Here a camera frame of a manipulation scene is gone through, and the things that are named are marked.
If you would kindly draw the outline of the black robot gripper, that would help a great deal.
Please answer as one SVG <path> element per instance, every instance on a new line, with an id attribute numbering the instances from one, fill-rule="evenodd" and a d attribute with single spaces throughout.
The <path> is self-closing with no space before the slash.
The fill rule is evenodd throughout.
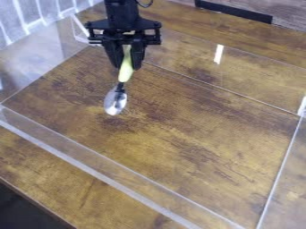
<path id="1" fill-rule="evenodd" d="M 152 3 L 143 4 L 139 0 L 104 0 L 107 18 L 85 23 L 89 43 L 101 43 L 109 62 L 116 68 L 120 67 L 124 57 L 121 44 L 131 43 L 131 65 L 135 71 L 141 68 L 145 45 L 161 44 L 161 23 L 144 19 L 139 12 L 139 7 L 147 8 Z"/>

